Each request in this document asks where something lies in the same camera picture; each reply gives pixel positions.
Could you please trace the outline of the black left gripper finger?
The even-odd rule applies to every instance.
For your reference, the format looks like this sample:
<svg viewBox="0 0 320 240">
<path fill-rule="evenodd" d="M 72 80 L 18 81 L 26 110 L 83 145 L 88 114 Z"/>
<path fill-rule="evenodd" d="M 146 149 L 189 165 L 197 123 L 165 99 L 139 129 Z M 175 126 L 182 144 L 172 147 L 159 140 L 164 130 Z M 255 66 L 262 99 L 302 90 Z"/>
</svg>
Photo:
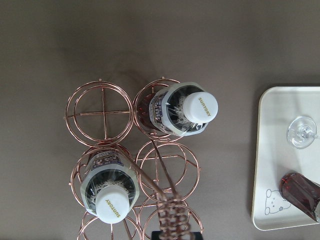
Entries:
<svg viewBox="0 0 320 240">
<path fill-rule="evenodd" d="M 167 234 L 163 231 L 153 231 L 151 240 L 202 240 L 200 232 L 187 232 L 186 234 L 172 232 Z"/>
</svg>

